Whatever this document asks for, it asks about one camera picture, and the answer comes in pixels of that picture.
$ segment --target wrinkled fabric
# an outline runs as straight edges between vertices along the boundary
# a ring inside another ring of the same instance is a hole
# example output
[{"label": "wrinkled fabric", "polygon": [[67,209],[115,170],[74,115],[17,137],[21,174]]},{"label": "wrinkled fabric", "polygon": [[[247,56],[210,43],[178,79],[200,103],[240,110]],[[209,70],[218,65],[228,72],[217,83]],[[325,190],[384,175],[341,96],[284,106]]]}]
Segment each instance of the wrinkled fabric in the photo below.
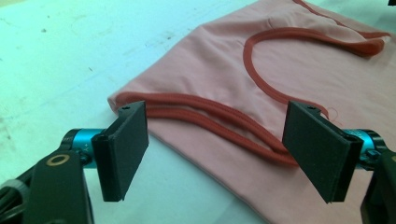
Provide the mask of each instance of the wrinkled fabric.
[{"label": "wrinkled fabric", "polygon": [[[341,129],[375,130],[389,148],[396,148],[395,36],[300,1],[262,0],[197,27],[111,95],[111,108],[116,111],[129,103],[125,96],[132,92],[183,93],[234,108],[281,139],[287,106],[258,87],[243,53],[250,37],[285,27],[313,30],[346,43],[383,43],[376,55],[367,57],[309,38],[275,38],[255,44],[251,57],[260,78],[272,88],[322,105]],[[265,145],[244,129],[224,125]],[[299,168],[264,160],[192,123],[149,119],[148,128],[270,223],[361,222],[369,172],[355,171],[344,203],[326,204]]]}]

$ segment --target pink fabric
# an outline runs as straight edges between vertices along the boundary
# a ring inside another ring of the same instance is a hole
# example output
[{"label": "pink fabric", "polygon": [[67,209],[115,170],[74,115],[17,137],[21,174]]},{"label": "pink fabric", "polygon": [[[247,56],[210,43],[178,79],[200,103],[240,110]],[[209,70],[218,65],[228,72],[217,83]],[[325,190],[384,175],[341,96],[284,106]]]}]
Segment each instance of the pink fabric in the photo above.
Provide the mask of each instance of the pink fabric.
[{"label": "pink fabric", "polygon": [[[178,92],[233,107],[281,139],[286,106],[262,92],[243,63],[244,44],[258,32],[282,27],[319,31],[345,42],[363,42],[375,29],[320,8],[320,16],[288,0],[263,0],[199,26],[147,71],[109,97],[130,91]],[[276,90],[319,103],[342,129],[367,128],[396,148],[396,38],[362,58],[306,39],[272,39],[255,45],[253,63]],[[300,169],[274,164],[193,124],[150,119],[150,131],[200,166],[271,223],[360,223],[360,205],[371,174],[356,171],[346,201],[326,204]],[[230,127],[257,141],[245,130]]]}]

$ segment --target white surface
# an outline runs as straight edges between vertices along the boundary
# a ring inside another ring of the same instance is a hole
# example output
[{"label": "white surface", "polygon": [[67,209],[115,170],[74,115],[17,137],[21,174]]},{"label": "white surface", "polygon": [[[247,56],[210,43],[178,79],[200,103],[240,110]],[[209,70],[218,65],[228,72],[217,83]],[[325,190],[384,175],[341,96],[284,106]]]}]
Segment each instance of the white surface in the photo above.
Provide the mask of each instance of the white surface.
[{"label": "white surface", "polygon": [[[252,2],[0,2],[0,183],[51,153],[70,129],[108,127],[116,118],[109,94],[197,25]],[[396,33],[388,1],[309,2]],[[263,223],[152,137],[124,202],[102,202],[96,171],[85,173],[96,223]]]}]

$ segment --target table surface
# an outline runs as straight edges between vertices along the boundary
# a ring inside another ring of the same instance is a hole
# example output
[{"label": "table surface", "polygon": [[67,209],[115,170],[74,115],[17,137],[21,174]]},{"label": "table surface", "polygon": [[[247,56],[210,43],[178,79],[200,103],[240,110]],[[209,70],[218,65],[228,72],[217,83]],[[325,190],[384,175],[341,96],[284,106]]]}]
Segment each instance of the table surface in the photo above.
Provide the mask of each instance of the table surface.
[{"label": "table surface", "polygon": [[[1,0],[0,183],[56,149],[74,128],[106,128],[106,98],[198,25],[253,0]],[[396,33],[387,0],[310,0]],[[104,203],[85,170],[96,223],[265,223],[226,188],[149,138],[120,203]]]}]

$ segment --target blue joint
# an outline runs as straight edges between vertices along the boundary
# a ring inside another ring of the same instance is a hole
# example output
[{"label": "blue joint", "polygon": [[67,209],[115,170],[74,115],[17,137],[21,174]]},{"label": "blue joint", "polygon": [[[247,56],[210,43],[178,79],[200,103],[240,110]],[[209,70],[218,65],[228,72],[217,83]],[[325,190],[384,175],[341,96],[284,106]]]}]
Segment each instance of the blue joint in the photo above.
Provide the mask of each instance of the blue joint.
[{"label": "blue joint", "polygon": [[378,150],[376,150],[375,143],[372,137],[367,132],[359,129],[343,130],[343,131],[347,134],[357,136],[363,141],[363,146],[361,147],[361,155],[359,157],[360,163],[358,163],[357,166],[358,168],[367,169],[366,167],[361,166],[361,162],[365,164],[376,163],[379,156],[381,156],[381,153]]},{"label": "blue joint", "polygon": [[85,161],[84,168],[96,168],[91,139],[102,131],[103,129],[81,129],[75,135],[72,150],[77,152],[81,159]]}]

